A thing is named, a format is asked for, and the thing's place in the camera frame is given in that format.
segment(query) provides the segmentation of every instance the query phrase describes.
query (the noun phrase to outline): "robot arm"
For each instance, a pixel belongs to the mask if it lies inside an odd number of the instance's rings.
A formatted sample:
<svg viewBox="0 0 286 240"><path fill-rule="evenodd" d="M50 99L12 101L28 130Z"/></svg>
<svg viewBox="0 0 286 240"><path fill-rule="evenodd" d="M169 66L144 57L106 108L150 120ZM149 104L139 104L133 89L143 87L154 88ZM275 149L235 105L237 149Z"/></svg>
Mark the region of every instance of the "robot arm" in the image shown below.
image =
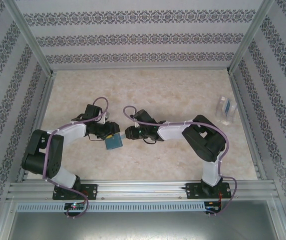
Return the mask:
<svg viewBox="0 0 286 240"><path fill-rule="evenodd" d="M145 123L156 124L145 110L140 110L131 116L132 118ZM166 141L169 139L185 139L193 148L195 153L204 160L202 182L209 188L215 187L221 177L218 174L219 157L225 149L225 139L217 131L190 122L206 123L215 127L206 117L198 115L195 119L186 121L185 125L164 125L150 126L142 125L130 126L125 130L126 138L148 139L156 143L157 141ZM167 121L160 121L159 124L168 124Z"/></svg>
<svg viewBox="0 0 286 240"><path fill-rule="evenodd" d="M85 113L72 119L74 122L84 121L97 117L102 112L98 106L88 104ZM50 143L46 177L59 185L79 190L80 179L61 166L63 148L78 138L93 134L98 139L104 140L110 135L119 133L119 126L115 122L106 121L103 115L98 121L78 123L58 131ZM35 130L22 161L22 168L34 174L43 174L45 153L48 138L53 131Z"/></svg>

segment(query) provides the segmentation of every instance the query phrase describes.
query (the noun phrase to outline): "enclosure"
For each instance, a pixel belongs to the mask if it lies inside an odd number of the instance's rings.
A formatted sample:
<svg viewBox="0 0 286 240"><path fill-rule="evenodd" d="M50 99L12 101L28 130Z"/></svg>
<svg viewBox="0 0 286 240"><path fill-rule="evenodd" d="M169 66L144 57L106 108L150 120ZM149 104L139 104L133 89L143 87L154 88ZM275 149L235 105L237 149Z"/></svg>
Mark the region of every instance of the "enclosure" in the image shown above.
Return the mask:
<svg viewBox="0 0 286 240"><path fill-rule="evenodd" d="M34 130L101 96L121 136L134 125L126 105L221 129L222 174L238 183L226 213L207 217L217 199L186 195L203 161L185 141L124 138L106 150L82 137L62 166L97 194L81 219L65 219L71 201L52 200L54 186L22 159ZM220 96L237 103L234 122L216 115ZM0 0L0 239L32 236L286 239L286 0Z"/></svg>

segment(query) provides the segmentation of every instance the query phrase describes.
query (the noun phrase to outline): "black mounting plate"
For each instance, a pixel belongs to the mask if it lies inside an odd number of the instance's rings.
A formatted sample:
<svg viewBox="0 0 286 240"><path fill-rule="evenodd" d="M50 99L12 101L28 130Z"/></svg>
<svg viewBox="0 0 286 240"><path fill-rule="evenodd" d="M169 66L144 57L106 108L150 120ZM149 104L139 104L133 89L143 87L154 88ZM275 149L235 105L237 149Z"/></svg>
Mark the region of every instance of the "black mounting plate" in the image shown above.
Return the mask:
<svg viewBox="0 0 286 240"><path fill-rule="evenodd" d="M80 192L85 194L88 200L96 200L97 196L97 184L81 184ZM58 186L55 186L53 192L53 200L84 200L84 198L77 194L76 197L74 194L66 194L67 190L62 189Z"/></svg>
<svg viewBox="0 0 286 240"><path fill-rule="evenodd" d="M207 195L203 189L202 183L190 182L185 184L187 199L216 199L219 198L218 193L222 194L222 199L231 198L231 190L227 182L221 182L215 186L215 193Z"/></svg>

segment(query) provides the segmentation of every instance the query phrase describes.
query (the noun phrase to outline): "marble-pattern floor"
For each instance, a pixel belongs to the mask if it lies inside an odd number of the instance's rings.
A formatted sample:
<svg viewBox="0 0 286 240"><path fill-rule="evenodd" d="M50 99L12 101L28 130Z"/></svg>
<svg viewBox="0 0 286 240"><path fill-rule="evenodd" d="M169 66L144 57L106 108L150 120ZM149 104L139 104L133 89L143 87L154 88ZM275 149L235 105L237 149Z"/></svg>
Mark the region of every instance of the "marble-pattern floor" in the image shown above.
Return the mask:
<svg viewBox="0 0 286 240"><path fill-rule="evenodd" d="M124 131L133 123L123 107L145 109L156 121L185 121L204 115L230 141L222 174L240 180L257 179L239 114L224 124L215 117L219 96L234 99L226 70L104 69L58 71L47 107L43 130L53 130L85 111L100 96L108 98L110 121ZM102 109L105 102L97 102ZM145 144L123 140L123 147L106 150L105 143L77 139L64 148L62 165L81 179L199 180L202 160L184 140ZM40 178L29 174L28 178Z"/></svg>

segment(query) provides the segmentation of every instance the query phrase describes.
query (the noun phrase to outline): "patterned wallpaper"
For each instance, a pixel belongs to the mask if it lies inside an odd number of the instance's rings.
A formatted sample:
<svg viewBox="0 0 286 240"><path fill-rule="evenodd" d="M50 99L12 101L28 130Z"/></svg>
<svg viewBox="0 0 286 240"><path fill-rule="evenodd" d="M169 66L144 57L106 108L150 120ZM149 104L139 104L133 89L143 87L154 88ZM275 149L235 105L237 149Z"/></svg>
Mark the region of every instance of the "patterned wallpaper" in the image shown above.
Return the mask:
<svg viewBox="0 0 286 240"><path fill-rule="evenodd" d="M52 69L227 67L262 0L18 0Z"/></svg>
<svg viewBox="0 0 286 240"><path fill-rule="evenodd" d="M265 171L286 213L286 0L272 5L234 73Z"/></svg>
<svg viewBox="0 0 286 240"><path fill-rule="evenodd" d="M0 210L19 173L46 75L0 0Z"/></svg>

